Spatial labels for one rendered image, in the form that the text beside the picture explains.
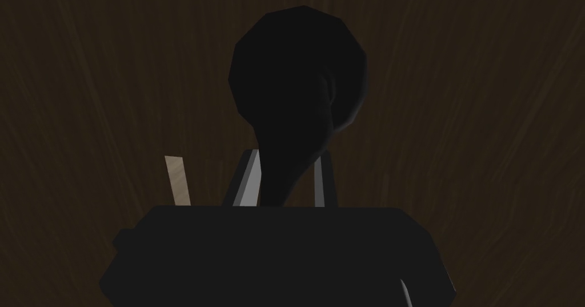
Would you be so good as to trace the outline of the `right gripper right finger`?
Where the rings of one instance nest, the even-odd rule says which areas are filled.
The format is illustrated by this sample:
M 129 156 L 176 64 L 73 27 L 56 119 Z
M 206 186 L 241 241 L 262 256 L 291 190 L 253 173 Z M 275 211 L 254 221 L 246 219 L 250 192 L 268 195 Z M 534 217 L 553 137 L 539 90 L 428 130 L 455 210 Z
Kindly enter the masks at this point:
M 331 154 L 324 151 L 314 163 L 314 206 L 338 207 Z

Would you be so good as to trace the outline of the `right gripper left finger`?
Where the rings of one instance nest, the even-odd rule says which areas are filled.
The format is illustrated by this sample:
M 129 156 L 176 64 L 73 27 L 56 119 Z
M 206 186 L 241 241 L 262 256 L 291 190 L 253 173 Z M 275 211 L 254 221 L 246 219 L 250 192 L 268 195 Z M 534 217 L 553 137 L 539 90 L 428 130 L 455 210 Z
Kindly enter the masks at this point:
M 222 206 L 257 206 L 260 187 L 259 150 L 247 149 L 238 162 Z

